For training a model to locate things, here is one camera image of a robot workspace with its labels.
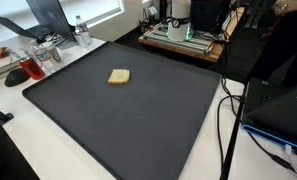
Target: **monitor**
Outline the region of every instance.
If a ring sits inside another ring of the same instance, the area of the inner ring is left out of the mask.
[[[65,13],[58,0],[26,0],[39,24],[53,32],[76,41],[73,29],[68,24]]]
[[[231,0],[191,0],[190,21],[193,29],[220,34]]]

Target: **black mat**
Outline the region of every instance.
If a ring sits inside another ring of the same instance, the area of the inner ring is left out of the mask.
[[[129,83],[109,85],[113,69]],[[117,179],[177,179],[220,75],[106,43],[23,95]]]

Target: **desk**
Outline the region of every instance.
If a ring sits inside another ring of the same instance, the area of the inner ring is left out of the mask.
[[[234,16],[231,19],[231,21],[229,22],[228,27],[227,27],[227,33],[229,34],[229,36],[231,36],[232,33],[234,32],[234,30],[236,29],[237,24],[238,24],[240,18],[242,17],[242,15],[244,13],[244,10],[245,10],[244,8],[238,8],[237,9],[237,16]],[[145,44],[145,45],[154,46],[154,47],[157,47],[157,48],[165,49],[165,50],[168,50],[168,51],[184,54],[184,55],[187,55],[187,56],[191,56],[191,57],[195,57],[195,58],[198,58],[198,59],[203,59],[203,60],[211,61],[211,62],[215,62],[215,63],[218,61],[218,59],[220,58],[220,56],[221,56],[221,54],[222,54],[222,52],[224,50],[221,45],[216,45],[214,47],[214,49],[208,55],[206,55],[206,54],[203,54],[202,52],[197,53],[197,52],[194,52],[194,51],[181,49],[181,48],[176,48],[176,47],[166,45],[166,44],[162,44],[162,43],[159,43],[159,42],[150,41],[150,40],[144,39],[143,36],[139,37],[138,41],[140,43],[142,43],[142,44]]]
[[[287,160],[285,151],[280,146],[254,136],[268,152]],[[293,156],[297,167],[297,157]],[[296,175],[275,163],[254,143],[250,136],[241,128],[237,135],[235,151],[230,167],[229,180],[257,179],[297,179]]]
[[[16,37],[9,41],[25,46],[29,38]],[[76,60],[87,52],[99,47],[104,42],[93,39],[90,47],[79,46],[59,51],[64,64]],[[6,88],[4,79],[0,80],[0,111],[11,112],[14,119],[3,125],[5,131],[14,141],[28,163],[41,179],[76,180],[76,179],[114,179],[91,155],[59,128],[39,109],[26,100],[21,91],[34,84],[29,79],[25,83]],[[243,84],[227,81],[232,94],[242,94]],[[216,91],[214,100],[207,113],[201,131],[191,150],[180,179],[218,179],[220,176],[220,154],[216,133],[216,110],[221,98],[226,96],[221,87]],[[222,143],[226,152],[235,116],[231,112],[229,101],[221,106]]]

